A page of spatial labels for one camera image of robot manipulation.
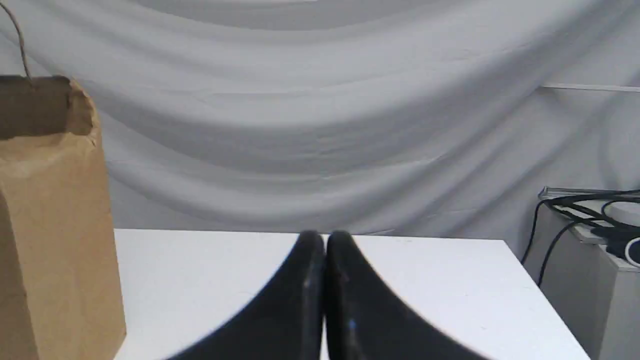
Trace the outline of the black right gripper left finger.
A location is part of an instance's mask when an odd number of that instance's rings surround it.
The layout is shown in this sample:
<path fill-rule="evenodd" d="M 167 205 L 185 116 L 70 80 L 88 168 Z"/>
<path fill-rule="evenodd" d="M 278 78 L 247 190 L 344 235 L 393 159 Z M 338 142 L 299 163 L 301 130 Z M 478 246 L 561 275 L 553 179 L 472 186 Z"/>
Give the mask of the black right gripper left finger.
<path fill-rule="evenodd" d="M 325 245 L 301 232 L 267 284 L 240 312 L 174 360 L 318 360 L 323 337 Z"/>

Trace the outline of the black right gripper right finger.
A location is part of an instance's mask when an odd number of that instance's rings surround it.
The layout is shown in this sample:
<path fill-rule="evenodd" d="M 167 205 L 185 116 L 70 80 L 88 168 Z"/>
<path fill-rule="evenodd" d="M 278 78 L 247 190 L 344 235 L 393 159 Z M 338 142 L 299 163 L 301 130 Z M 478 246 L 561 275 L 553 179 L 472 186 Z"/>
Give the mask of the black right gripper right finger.
<path fill-rule="evenodd" d="M 481 360 L 406 305 L 347 231 L 327 239 L 327 354 L 331 360 Z"/>

